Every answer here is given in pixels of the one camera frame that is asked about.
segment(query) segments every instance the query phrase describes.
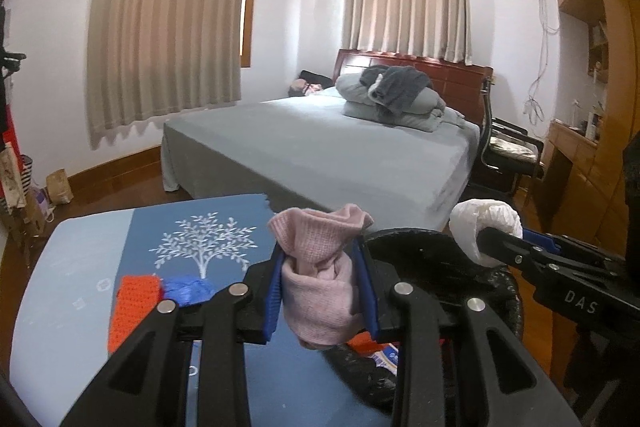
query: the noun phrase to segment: bed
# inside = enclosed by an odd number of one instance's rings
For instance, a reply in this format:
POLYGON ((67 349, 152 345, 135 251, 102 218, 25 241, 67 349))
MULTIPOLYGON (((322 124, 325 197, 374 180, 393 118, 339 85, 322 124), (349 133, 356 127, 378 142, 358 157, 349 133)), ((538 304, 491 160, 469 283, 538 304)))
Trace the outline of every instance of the bed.
POLYGON ((342 114, 332 90, 313 96, 206 110, 164 126, 165 190, 193 198, 264 193, 274 211, 336 210, 356 203, 372 230, 442 230, 468 182, 482 122, 482 80, 491 68, 441 60, 341 50, 334 71, 411 65, 427 73, 467 124, 426 133, 342 114))

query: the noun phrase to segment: beige curtain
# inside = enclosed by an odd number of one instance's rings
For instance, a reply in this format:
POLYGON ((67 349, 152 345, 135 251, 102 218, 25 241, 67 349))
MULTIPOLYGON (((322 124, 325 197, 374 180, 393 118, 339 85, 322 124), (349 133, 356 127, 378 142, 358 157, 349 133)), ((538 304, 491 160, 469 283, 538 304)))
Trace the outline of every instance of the beige curtain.
POLYGON ((343 47, 471 65, 468 0, 346 0, 343 47))
POLYGON ((242 0, 92 0, 91 131, 240 100, 242 0))

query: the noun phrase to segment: white plastic bag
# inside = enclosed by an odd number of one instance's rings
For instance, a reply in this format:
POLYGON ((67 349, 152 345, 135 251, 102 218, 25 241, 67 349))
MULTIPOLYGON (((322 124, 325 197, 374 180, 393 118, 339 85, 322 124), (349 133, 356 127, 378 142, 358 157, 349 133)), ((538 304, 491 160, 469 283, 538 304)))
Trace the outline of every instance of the white plastic bag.
POLYGON ((487 268, 502 264, 478 250, 478 232, 492 227, 522 239, 520 216, 507 203, 495 200, 468 200, 451 211, 449 230, 458 246, 474 263, 487 268))

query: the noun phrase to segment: wooden headboard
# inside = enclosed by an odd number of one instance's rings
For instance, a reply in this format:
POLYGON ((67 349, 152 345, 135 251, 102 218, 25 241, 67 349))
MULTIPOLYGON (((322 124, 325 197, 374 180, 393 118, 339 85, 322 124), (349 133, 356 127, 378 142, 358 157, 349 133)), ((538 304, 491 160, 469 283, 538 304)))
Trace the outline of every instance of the wooden headboard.
POLYGON ((421 58, 379 52, 340 50, 334 69, 334 83, 341 74, 360 73, 369 66, 413 66, 428 74, 433 88, 449 107, 460 111, 468 121, 482 125, 484 103, 480 95, 482 81, 494 74, 492 68, 453 64, 435 58, 421 58))

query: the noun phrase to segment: black bag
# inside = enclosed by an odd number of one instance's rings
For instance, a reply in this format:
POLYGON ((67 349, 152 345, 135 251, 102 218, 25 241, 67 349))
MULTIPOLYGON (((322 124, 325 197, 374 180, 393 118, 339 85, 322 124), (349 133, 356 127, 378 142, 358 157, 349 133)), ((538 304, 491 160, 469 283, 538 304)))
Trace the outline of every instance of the black bag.
MULTIPOLYGON (((366 238, 373 259, 394 265, 400 279, 435 295, 443 303, 480 297, 522 339, 524 315, 518 283, 506 266, 485 268, 473 263, 449 235, 433 230, 394 229, 366 238)), ((346 344, 322 352, 336 373, 364 402, 391 413, 396 376, 376 367, 346 344)), ((454 383, 445 379, 447 397, 454 383)))
POLYGON ((306 80, 308 84, 320 84, 322 89, 328 89, 334 85, 334 81, 332 81, 328 76, 322 76, 322 74, 311 73, 311 71, 306 70, 300 71, 298 78, 306 80))

